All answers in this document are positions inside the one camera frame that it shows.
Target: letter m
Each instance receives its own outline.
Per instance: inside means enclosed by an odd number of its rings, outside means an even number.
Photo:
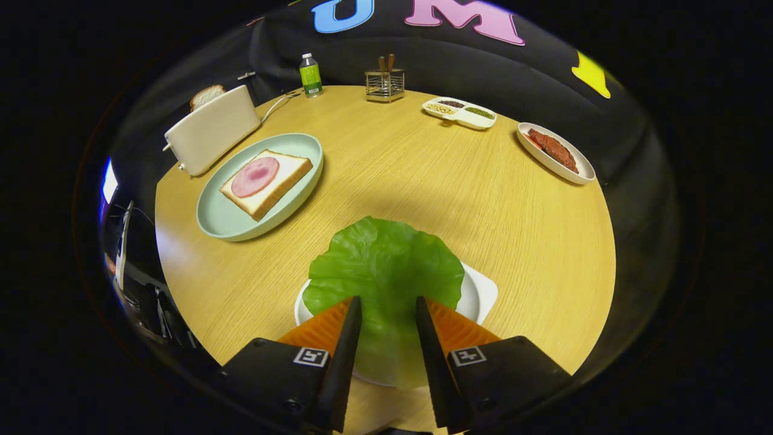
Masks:
[[[518,37],[510,12],[487,2],[460,5],[455,0],[414,0],[414,14],[406,18],[405,23],[411,26],[439,26],[443,22],[435,17],[435,10],[457,29],[479,16],[481,23],[473,27],[477,33],[517,46],[525,44],[523,39]]]

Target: plastic bottle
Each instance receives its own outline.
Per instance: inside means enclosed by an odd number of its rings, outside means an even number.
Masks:
[[[324,91],[322,90],[322,79],[319,76],[319,64],[316,60],[312,59],[311,53],[303,55],[300,71],[306,98],[322,95]]]

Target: plate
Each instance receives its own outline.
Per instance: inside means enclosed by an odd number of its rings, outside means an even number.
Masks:
[[[256,222],[220,192],[220,187],[261,151],[269,149],[290,156],[306,157],[312,170],[301,178],[265,216]],[[263,139],[228,159],[209,179],[199,195],[196,220],[199,228],[214,238],[247,240],[271,230],[289,218],[312,193],[322,175],[322,145],[317,138],[287,133]]]
[[[461,266],[465,270],[465,277],[461,281],[461,298],[456,304],[456,312],[470,320],[473,320],[477,324],[483,324],[486,316],[489,315],[489,312],[494,306],[494,302],[496,302],[496,297],[499,295],[499,290],[492,280],[483,276],[483,274],[477,270],[466,265],[465,263],[462,263]],[[303,303],[303,292],[306,291],[306,287],[308,287],[310,282],[311,280],[306,281],[306,283],[301,288],[301,292],[298,294],[298,297],[295,298],[296,325],[300,325],[313,317],[312,313]],[[358,378],[373,384],[391,386],[371,381],[368,378],[357,375],[356,372],[353,374],[354,376],[357,376]]]
[[[564,165],[558,163],[553,157],[548,156],[546,152],[537,148],[534,141],[527,137],[529,130],[532,128],[544,135],[556,139],[561,145],[565,146],[569,150],[569,153],[574,157],[574,162],[577,164],[577,171],[579,174],[572,172]],[[547,167],[547,169],[552,170],[566,180],[576,184],[587,184],[596,179],[596,171],[593,170],[593,166],[591,166],[591,163],[582,155],[582,152],[579,152],[572,144],[567,142],[566,139],[547,128],[540,127],[537,124],[530,124],[529,122],[521,122],[518,124],[518,140],[521,142],[521,145],[523,145],[523,148],[526,148],[526,151],[528,151],[529,154],[539,160],[540,163]]]
[[[456,101],[459,104],[463,104],[464,106],[460,108],[448,106],[449,108],[456,110],[452,115],[446,115],[445,113],[440,113],[439,111],[434,111],[430,108],[427,108],[427,106],[430,104],[440,104],[440,101]],[[473,128],[475,130],[485,130],[487,128],[490,128],[492,125],[494,125],[494,122],[496,122],[496,113],[493,110],[484,108],[482,106],[478,106],[476,104],[468,103],[467,101],[459,100],[457,98],[451,98],[451,97],[432,98],[431,100],[422,104],[421,107],[429,115],[437,116],[438,118],[447,119],[449,121],[456,121],[465,127]],[[466,108],[478,108],[480,110],[485,110],[488,113],[494,115],[494,119],[488,119],[481,115],[476,115],[470,111],[466,111],[465,110]]]

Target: metal utensil caddy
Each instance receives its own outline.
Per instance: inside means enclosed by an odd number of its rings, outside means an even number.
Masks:
[[[405,96],[405,70],[365,71],[365,94],[369,101],[395,101]]]

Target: green lettuce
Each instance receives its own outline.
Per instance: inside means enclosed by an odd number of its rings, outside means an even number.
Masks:
[[[465,271],[443,241],[394,221],[365,217],[333,236],[309,266],[303,302],[316,315],[359,296],[363,326],[355,371],[372,381],[411,389],[427,374],[416,330],[416,298],[456,308]]]

